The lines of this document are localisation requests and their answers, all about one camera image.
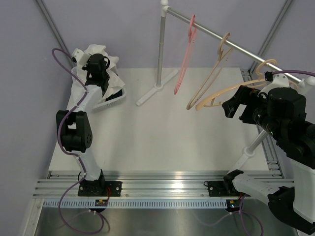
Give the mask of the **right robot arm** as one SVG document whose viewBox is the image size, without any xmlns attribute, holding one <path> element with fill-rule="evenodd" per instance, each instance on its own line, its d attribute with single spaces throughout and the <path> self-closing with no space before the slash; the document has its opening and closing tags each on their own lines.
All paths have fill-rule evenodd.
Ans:
<svg viewBox="0 0 315 236">
<path fill-rule="evenodd" d="M 315 126 L 306 120 L 306 98 L 292 88 L 268 92 L 240 86 L 222 104 L 225 116 L 232 118 L 238 107 L 245 109 L 243 123 L 258 125 L 282 152 L 282 165 L 290 172 L 293 186 L 271 186 L 235 169 L 223 178 L 229 195 L 244 193 L 266 204 L 281 222 L 299 234 L 315 233 Z"/>
</svg>

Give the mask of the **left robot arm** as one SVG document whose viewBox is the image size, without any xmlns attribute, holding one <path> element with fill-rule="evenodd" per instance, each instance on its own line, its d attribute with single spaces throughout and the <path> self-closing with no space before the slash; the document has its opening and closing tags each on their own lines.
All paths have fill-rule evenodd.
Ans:
<svg viewBox="0 0 315 236">
<path fill-rule="evenodd" d="M 88 115 L 94 105 L 108 89 L 107 68 L 110 60 L 102 54 L 88 56 L 82 69 L 87 72 L 82 83 L 80 98 L 70 110 L 59 110 L 56 114 L 58 144 L 61 150 L 75 158 L 82 177 L 79 182 L 79 196 L 110 196 L 110 185 L 106 183 L 102 169 L 98 166 L 91 150 L 92 128 Z"/>
</svg>

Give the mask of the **cream white garment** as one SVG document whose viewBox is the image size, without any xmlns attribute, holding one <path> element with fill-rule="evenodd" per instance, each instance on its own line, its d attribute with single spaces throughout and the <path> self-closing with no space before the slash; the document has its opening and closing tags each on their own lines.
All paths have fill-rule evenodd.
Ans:
<svg viewBox="0 0 315 236">
<path fill-rule="evenodd" d="M 81 86 L 97 85 L 102 88 L 103 96 L 109 88 L 110 76 L 108 71 L 116 68 L 115 73 L 118 75 L 117 63 L 119 62 L 119 57 L 108 55 L 105 49 L 106 46 L 104 45 L 89 45 L 84 50 L 85 53 L 91 55 L 87 64 L 82 66 L 75 63 L 76 66 L 71 70 L 75 75 L 74 78 Z"/>
</svg>

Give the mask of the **pink plastic hanger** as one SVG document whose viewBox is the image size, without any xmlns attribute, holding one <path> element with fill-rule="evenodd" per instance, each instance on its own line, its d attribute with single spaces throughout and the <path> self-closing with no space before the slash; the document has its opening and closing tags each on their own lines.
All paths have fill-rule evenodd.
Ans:
<svg viewBox="0 0 315 236">
<path fill-rule="evenodd" d="M 176 95 L 178 93 L 178 91 L 180 89 L 180 86 L 181 86 L 181 84 L 183 82 L 186 70 L 187 70 L 187 68 L 189 66 L 189 60 L 190 60 L 190 57 L 191 57 L 191 54 L 192 54 L 192 51 L 193 51 L 193 48 L 194 48 L 194 45 L 195 45 L 197 29 L 194 26 L 194 23 L 195 23 L 195 14 L 192 15 L 192 17 L 190 19 L 190 22 L 189 22 L 188 44 L 187 44 L 187 48 L 186 48 L 186 51 L 185 51 L 185 56 L 184 56 L 184 59 L 183 59 L 183 62 L 182 62 L 182 66 L 181 66 L 181 69 L 180 69 L 180 73 L 179 73 L 179 76 L 178 76 L 178 79 L 177 79 L 177 82 L 176 82 L 176 85 L 175 85 L 175 88 L 174 88 L 174 91 L 173 91 L 174 95 Z"/>
</svg>

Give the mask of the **beige hanger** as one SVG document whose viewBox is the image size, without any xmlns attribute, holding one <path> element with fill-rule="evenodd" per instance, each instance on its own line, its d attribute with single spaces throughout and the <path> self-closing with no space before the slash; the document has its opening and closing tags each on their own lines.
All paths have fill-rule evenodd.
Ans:
<svg viewBox="0 0 315 236">
<path fill-rule="evenodd" d="M 188 102 L 186 109 L 190 110 L 200 99 L 201 97 L 206 93 L 206 91 L 211 87 L 211 85 L 214 83 L 214 81 L 219 76 L 222 69 L 225 67 L 225 64 L 229 60 L 229 57 L 233 51 L 231 47 L 229 47 L 227 50 L 223 48 L 224 43 L 227 41 L 227 39 L 230 37 L 230 32 L 227 32 L 222 40 L 220 41 L 220 45 L 217 50 L 218 59 L 215 65 L 213 66 L 212 70 L 204 80 L 204 82 L 201 84 L 200 88 L 197 90 L 197 92 L 194 94 L 194 96 L 190 99 Z"/>
<path fill-rule="evenodd" d="M 290 82 L 281 82 L 278 85 L 276 85 L 274 82 L 271 82 L 268 85 L 266 84 L 267 81 L 265 80 L 265 75 L 260 71 L 260 69 L 265 65 L 273 64 L 277 64 L 277 61 L 275 59 L 268 59 L 265 62 L 262 62 L 255 71 L 258 79 L 235 84 L 233 86 L 219 90 L 200 101 L 195 106 L 195 109 L 199 111 L 203 107 L 210 108 L 215 106 L 222 106 L 226 112 L 231 113 L 227 116 L 232 117 L 240 104 L 248 105 L 251 104 L 250 100 L 260 101 L 261 99 L 265 99 L 267 96 L 267 92 L 274 88 L 289 87 L 291 84 Z M 237 91 L 232 96 L 232 98 L 225 102 L 220 101 L 217 104 L 214 103 L 217 97 L 234 89 L 237 89 Z"/>
</svg>

